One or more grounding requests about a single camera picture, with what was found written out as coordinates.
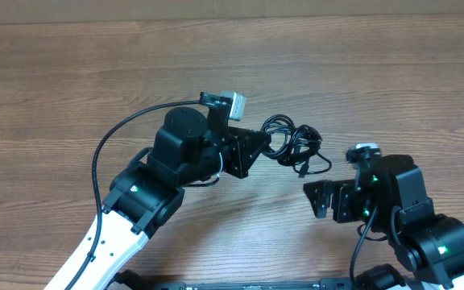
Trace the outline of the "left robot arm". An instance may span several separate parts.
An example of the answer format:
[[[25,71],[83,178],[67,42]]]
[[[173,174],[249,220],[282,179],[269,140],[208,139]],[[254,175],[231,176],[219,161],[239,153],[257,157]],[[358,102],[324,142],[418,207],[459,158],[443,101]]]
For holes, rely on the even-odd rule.
[[[101,197],[93,155],[91,177],[97,213],[84,239],[50,280],[49,289],[104,289],[181,207],[186,188],[215,185],[225,172],[247,177],[271,136],[232,127],[230,104],[207,114],[195,101],[164,104],[164,123],[152,147],[136,154]]]

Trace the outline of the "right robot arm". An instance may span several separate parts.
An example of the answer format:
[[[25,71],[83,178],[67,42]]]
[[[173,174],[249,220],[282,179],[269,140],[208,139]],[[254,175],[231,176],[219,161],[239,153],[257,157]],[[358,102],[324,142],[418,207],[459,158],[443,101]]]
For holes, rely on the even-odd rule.
[[[410,155],[381,156],[368,148],[347,153],[353,180],[306,183],[317,218],[328,209],[337,223],[363,222],[385,235],[397,260],[428,288],[464,288],[464,224],[436,213],[420,168]]]

